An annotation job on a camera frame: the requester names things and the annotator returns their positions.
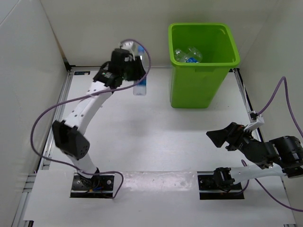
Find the blue label water bottle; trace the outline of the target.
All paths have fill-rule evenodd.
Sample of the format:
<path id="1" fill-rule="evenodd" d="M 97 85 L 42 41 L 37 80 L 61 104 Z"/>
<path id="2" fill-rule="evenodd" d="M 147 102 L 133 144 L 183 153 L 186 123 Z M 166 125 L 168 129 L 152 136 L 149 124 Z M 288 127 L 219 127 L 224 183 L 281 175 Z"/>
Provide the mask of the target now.
<path id="1" fill-rule="evenodd" d="M 138 54 L 140 56 L 143 68 L 144 68 L 145 71 L 147 71 L 147 69 L 148 69 L 148 61 L 147 61 L 148 58 L 147 58 L 147 55 L 145 54 L 145 50 L 142 46 L 138 46 L 137 51 L 138 51 Z M 146 82 L 147 82 L 147 79 L 142 80 L 138 85 L 134 86 L 133 87 L 133 95 L 135 95 L 135 96 L 145 96 L 146 92 L 147 92 Z"/>

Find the dark blue label bottle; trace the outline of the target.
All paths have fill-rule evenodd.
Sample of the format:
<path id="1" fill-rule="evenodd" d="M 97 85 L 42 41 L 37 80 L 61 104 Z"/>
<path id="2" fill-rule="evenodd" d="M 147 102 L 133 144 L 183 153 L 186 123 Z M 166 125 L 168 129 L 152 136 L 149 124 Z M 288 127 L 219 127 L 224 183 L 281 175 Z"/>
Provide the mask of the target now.
<path id="1" fill-rule="evenodd" d="M 188 50 L 187 52 L 184 52 L 181 49 L 176 49 L 174 51 L 174 57 L 177 62 L 181 63 L 200 63 L 200 61 L 197 61 L 195 58 L 188 55 Z"/>

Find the clear crinkled plastic bottle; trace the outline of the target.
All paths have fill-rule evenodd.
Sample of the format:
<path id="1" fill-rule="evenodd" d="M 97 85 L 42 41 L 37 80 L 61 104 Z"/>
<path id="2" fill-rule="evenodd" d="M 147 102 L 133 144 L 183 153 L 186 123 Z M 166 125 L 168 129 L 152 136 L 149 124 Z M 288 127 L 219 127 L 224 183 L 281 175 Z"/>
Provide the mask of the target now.
<path id="1" fill-rule="evenodd" d="M 190 57 L 195 58 L 197 61 L 201 61 L 202 60 L 203 56 L 202 56 L 201 52 L 197 48 L 190 46 L 187 49 L 188 49 L 188 55 Z"/>

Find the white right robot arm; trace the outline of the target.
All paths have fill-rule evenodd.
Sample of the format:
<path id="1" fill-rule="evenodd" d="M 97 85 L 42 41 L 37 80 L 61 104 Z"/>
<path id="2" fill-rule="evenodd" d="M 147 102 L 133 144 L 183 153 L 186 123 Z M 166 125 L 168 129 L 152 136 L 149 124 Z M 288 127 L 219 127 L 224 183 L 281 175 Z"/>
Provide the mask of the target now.
<path id="1" fill-rule="evenodd" d="M 240 151 L 254 163 L 253 167 L 219 167 L 214 170 L 213 185 L 218 189 L 230 189 L 240 182 L 266 176 L 303 175 L 303 147 L 295 136 L 283 136 L 268 142 L 261 142 L 252 136 L 252 124 L 244 126 L 235 122 L 221 130 L 206 134 L 213 144 L 220 148 L 228 143 L 228 151 Z"/>

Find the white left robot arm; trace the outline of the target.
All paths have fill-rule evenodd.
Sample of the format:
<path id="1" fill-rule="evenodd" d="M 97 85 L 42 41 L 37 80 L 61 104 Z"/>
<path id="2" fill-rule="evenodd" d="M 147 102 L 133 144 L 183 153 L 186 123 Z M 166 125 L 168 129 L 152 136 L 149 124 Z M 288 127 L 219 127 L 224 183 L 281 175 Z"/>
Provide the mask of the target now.
<path id="1" fill-rule="evenodd" d="M 111 60 L 105 62 L 93 77 L 86 97 L 80 99 L 67 117 L 52 124 L 56 147 L 71 160 L 80 181 L 89 189 L 99 187 L 100 171 L 88 154 L 90 143 L 84 136 L 86 129 L 99 108 L 124 80 L 137 85 L 146 79 L 148 68 L 144 66 L 144 56 L 142 46 L 114 49 Z"/>

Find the green plastic bin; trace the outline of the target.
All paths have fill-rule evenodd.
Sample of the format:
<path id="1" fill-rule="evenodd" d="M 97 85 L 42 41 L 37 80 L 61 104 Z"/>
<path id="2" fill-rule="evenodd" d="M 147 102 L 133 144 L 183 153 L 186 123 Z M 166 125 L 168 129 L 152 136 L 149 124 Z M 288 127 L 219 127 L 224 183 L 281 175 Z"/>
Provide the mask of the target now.
<path id="1" fill-rule="evenodd" d="M 230 69 L 240 63 L 231 29 L 223 23 L 173 23 L 168 28 L 173 66 L 170 104 L 173 108 L 207 108 Z M 179 62 L 175 51 L 195 47 L 198 62 Z"/>

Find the small blue sticker label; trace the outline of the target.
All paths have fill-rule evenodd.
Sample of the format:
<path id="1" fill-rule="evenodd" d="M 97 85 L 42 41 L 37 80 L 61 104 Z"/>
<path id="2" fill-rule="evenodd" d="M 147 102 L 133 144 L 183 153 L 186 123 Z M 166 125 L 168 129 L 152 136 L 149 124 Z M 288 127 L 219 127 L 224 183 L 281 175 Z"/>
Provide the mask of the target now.
<path id="1" fill-rule="evenodd" d="M 74 75 L 89 75 L 90 71 L 75 71 Z"/>

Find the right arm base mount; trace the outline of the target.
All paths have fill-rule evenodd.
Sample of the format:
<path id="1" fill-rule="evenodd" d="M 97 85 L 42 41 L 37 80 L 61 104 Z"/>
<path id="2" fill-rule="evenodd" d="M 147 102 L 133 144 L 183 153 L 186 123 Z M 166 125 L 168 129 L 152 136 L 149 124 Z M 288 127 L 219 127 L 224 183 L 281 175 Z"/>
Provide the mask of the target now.
<path id="1" fill-rule="evenodd" d="M 243 200 L 244 192 L 241 183 L 230 186 L 217 186 L 213 172 L 197 172 L 200 200 Z"/>

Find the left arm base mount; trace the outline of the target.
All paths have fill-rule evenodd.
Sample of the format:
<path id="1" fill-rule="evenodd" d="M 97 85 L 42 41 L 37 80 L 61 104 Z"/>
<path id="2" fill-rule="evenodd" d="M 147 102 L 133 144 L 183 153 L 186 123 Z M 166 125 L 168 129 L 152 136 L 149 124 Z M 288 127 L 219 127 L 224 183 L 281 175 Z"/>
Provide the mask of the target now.
<path id="1" fill-rule="evenodd" d="M 93 181 L 85 180 L 75 173 L 71 185 L 71 198 L 110 199 L 114 191 L 114 175 L 94 176 Z"/>

